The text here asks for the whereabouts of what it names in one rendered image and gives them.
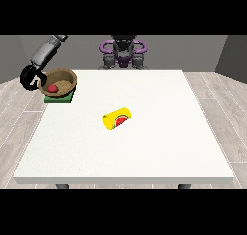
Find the brown wooden bowl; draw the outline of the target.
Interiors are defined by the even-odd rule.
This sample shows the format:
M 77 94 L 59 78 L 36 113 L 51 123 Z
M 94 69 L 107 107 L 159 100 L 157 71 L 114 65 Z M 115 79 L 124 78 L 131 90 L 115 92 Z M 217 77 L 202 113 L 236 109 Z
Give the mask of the brown wooden bowl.
M 67 68 L 56 68 L 45 73 L 47 81 L 44 86 L 39 81 L 38 87 L 42 94 L 48 97 L 63 97 L 70 94 L 77 85 L 77 75 Z M 48 91 L 50 85 L 56 85 L 58 91 L 51 93 Z

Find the green square pad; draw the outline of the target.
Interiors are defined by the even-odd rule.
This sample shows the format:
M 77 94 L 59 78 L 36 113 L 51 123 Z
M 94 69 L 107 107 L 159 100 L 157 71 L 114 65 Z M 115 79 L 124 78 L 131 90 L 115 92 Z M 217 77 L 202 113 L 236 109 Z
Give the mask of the green square pad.
M 73 89 L 70 93 L 62 97 L 48 97 L 44 98 L 45 103 L 70 103 L 73 99 L 76 89 Z

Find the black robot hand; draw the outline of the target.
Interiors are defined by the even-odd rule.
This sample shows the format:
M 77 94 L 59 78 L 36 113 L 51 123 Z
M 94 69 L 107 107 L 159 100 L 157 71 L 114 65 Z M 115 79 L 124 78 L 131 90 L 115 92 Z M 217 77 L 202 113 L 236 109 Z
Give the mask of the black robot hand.
M 35 80 L 34 83 L 32 83 L 35 76 L 40 78 L 42 86 L 46 84 L 47 76 L 39 68 L 35 68 L 32 65 L 27 65 L 22 70 L 20 74 L 20 83 L 26 90 L 33 91 L 38 88 L 37 80 Z

